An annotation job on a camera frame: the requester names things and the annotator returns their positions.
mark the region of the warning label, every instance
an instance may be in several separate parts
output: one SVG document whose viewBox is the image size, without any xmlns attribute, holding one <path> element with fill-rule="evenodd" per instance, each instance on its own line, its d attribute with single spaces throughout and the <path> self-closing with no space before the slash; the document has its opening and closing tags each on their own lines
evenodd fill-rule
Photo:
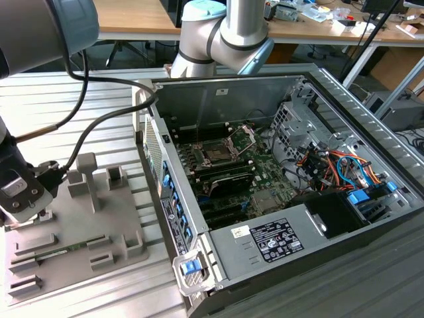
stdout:
<svg viewBox="0 0 424 318">
<path fill-rule="evenodd" d="M 280 219 L 250 229 L 262 257 L 268 263 L 303 250 L 287 219 Z"/>
</svg>

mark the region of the sticker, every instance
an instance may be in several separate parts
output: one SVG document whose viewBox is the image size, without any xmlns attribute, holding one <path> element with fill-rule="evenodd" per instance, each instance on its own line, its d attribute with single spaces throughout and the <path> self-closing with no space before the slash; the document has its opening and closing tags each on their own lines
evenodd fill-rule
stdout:
<svg viewBox="0 0 424 318">
<path fill-rule="evenodd" d="M 287 219 L 255 227 L 250 229 L 250 233 L 268 263 L 303 250 L 302 243 Z"/>
<path fill-rule="evenodd" d="M 228 88 L 217 89 L 216 96 L 228 94 Z"/>
<path fill-rule="evenodd" d="M 178 219 L 175 217 L 171 201 L 169 199 L 163 199 L 160 200 L 160 202 L 165 212 L 165 216 L 168 220 L 168 226 L 172 234 L 172 240 L 174 241 L 174 245 L 177 248 L 177 253 L 179 255 L 184 255 L 187 252 L 187 248 L 183 236 L 181 234 L 180 227 L 178 226 Z"/>
<path fill-rule="evenodd" d="M 250 234 L 248 225 L 243 225 L 242 227 L 236 227 L 235 229 L 231 229 L 231 232 L 235 239 Z"/>
</svg>

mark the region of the motherboard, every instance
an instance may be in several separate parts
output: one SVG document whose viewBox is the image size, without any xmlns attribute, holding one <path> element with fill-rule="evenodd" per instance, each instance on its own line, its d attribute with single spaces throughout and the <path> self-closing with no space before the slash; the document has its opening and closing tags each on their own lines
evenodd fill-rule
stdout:
<svg viewBox="0 0 424 318">
<path fill-rule="evenodd" d="M 251 126 L 227 130 L 224 138 L 176 146 L 211 229 L 279 211 L 297 194 Z"/>
</svg>

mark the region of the green circuit board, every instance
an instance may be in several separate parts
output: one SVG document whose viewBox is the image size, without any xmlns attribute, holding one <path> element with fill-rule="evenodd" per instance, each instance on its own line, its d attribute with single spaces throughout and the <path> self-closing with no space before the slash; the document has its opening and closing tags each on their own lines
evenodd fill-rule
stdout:
<svg viewBox="0 0 424 318">
<path fill-rule="evenodd" d="M 279 211 L 297 194 L 267 144 L 250 127 L 235 128 L 229 139 L 181 144 L 177 149 L 203 216 L 213 229 Z M 237 162 L 240 166 L 227 168 Z M 218 172 L 206 180 L 197 176 L 207 175 L 208 169 Z M 228 189 L 229 195 L 212 196 L 214 181 L 234 176 L 248 176 L 250 181 L 240 191 Z"/>
</svg>

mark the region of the blue wire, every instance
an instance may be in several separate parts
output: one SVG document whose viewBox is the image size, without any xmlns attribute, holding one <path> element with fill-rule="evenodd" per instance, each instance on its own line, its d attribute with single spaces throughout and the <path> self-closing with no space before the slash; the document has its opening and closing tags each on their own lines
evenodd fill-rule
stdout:
<svg viewBox="0 0 424 318">
<path fill-rule="evenodd" d="M 360 164 L 360 162 L 359 162 L 356 158 L 353 158 L 353 157 L 351 157 L 351 156 L 343 156 L 343 157 L 340 157 L 339 161 L 337 162 L 337 172 L 339 173 L 340 178 L 342 178 L 344 181 L 346 181 L 346 182 L 350 183 L 350 184 L 353 186 L 353 188 L 354 188 L 354 189 L 356 189 L 355 184 L 354 184 L 351 180 L 347 179 L 347 178 L 346 178 L 346 177 L 342 174 L 342 172 L 341 172 L 340 164 L 341 164 L 341 160 L 342 160 L 343 158 L 349 158 L 349 159 L 351 159 L 351 160 L 352 160 L 355 164 L 357 164 L 357 165 L 358 165 L 358 167 L 359 167 L 359 169 L 360 169 L 360 171 L 361 171 L 361 173 L 362 173 L 362 175 L 363 175 L 363 177 L 364 177 L 364 179 L 365 179 L 365 181 L 366 181 L 368 184 L 372 185 L 372 186 L 374 186 L 374 185 L 375 185 L 375 183 L 372 181 L 372 179 L 371 179 L 371 178 L 369 178 L 369 177 L 366 175 L 365 170 L 364 170 L 364 168 L 362 167 L 362 164 Z"/>
<path fill-rule="evenodd" d="M 348 178 L 345 178 L 345 176 L 341 172 L 340 162 L 343 158 L 344 157 L 340 158 L 339 161 L 337 162 L 337 172 L 339 173 L 340 178 L 342 178 L 344 181 L 350 183 L 353 186 L 353 189 L 356 190 L 356 185 L 352 181 L 350 181 Z"/>
</svg>

